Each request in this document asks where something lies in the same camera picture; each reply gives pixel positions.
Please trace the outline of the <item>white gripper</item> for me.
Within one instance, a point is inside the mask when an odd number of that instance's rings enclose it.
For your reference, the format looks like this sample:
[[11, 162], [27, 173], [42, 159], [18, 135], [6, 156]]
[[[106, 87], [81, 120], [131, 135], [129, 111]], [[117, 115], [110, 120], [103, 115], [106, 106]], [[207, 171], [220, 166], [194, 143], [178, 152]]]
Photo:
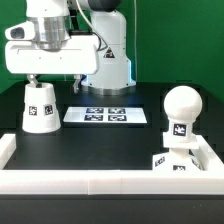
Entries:
[[41, 88], [37, 74], [76, 74], [73, 91], [79, 92], [82, 74], [99, 69], [99, 41], [95, 35], [74, 35], [59, 50], [43, 50], [31, 41], [9, 41], [5, 47], [7, 69], [14, 74], [28, 74], [28, 81]]

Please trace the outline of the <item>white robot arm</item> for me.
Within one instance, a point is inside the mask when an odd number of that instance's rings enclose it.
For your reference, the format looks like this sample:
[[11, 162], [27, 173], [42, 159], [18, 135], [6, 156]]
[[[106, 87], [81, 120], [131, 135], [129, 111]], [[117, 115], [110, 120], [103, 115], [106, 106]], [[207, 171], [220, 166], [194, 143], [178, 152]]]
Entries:
[[26, 0], [26, 21], [5, 31], [7, 69], [32, 83], [39, 75], [72, 75], [75, 92], [132, 90], [121, 1]]

